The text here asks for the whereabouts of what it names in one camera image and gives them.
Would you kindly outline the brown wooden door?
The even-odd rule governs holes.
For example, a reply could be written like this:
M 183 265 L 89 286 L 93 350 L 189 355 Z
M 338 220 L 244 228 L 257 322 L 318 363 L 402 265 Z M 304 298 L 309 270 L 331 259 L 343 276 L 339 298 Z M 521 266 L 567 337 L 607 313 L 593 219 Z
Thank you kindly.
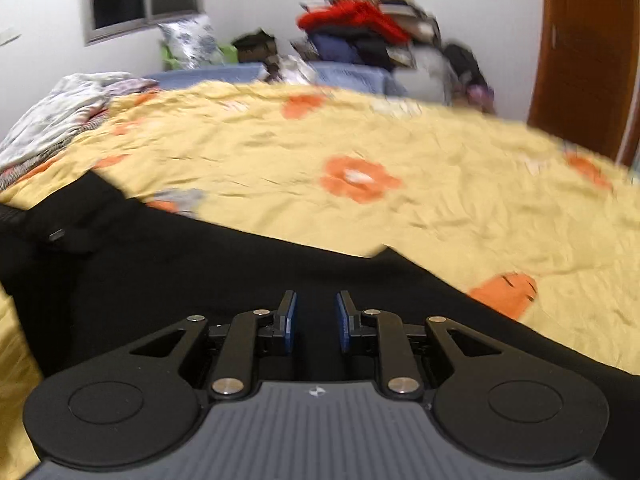
M 616 158 L 639 61 L 639 0 L 544 0 L 528 124 Z

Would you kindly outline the black pants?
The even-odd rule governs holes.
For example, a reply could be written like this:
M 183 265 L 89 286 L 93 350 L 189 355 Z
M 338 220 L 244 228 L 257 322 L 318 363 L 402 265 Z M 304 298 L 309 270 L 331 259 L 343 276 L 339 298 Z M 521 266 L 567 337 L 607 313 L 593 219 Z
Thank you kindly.
M 128 198 L 87 172 L 29 210 L 1 211 L 1 284 L 28 348 L 51 376 L 200 314 L 238 313 L 298 296 L 291 372 L 340 380 L 334 298 L 397 313 L 408 323 L 452 318 L 574 370 L 608 399 L 597 464 L 619 479 L 639 474 L 639 381 L 600 364 L 455 289 L 391 249 L 358 258 L 215 226 Z

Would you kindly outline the pile of clothes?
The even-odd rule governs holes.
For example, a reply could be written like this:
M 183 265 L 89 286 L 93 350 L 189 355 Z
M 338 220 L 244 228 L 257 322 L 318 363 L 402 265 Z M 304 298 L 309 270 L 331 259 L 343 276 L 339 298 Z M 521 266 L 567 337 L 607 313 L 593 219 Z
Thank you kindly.
M 433 14 L 414 0 L 302 3 L 297 27 L 320 61 L 398 70 L 422 101 L 495 114 L 495 92 L 465 44 L 443 40 Z

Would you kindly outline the floral pillow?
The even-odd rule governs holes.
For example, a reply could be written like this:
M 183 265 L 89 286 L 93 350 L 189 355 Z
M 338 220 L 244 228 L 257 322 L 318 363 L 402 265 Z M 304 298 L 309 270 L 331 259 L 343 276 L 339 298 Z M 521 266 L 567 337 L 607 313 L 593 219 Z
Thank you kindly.
M 198 54 L 212 54 L 219 46 L 212 23 L 206 14 L 192 18 L 160 23 L 162 42 L 167 44 L 175 58 L 187 61 Z

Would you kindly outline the yellow floral bed quilt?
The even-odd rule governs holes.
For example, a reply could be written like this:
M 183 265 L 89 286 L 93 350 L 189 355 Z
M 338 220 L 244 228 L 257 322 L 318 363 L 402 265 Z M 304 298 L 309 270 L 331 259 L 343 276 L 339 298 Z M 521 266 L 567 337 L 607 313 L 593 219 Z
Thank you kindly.
M 504 120 L 405 98 L 206 80 L 123 96 L 1 194 L 94 169 L 148 205 L 370 256 L 389 247 L 598 362 L 639 369 L 639 178 Z

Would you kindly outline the patterned folded blanket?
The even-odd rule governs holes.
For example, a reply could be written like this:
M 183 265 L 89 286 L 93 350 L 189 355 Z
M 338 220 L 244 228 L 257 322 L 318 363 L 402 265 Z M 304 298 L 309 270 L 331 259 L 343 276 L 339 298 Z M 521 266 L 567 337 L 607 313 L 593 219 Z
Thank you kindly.
M 26 176 L 106 119 L 120 96 L 148 92 L 157 81 L 126 72 L 71 74 L 33 105 L 1 141 L 1 187 Z

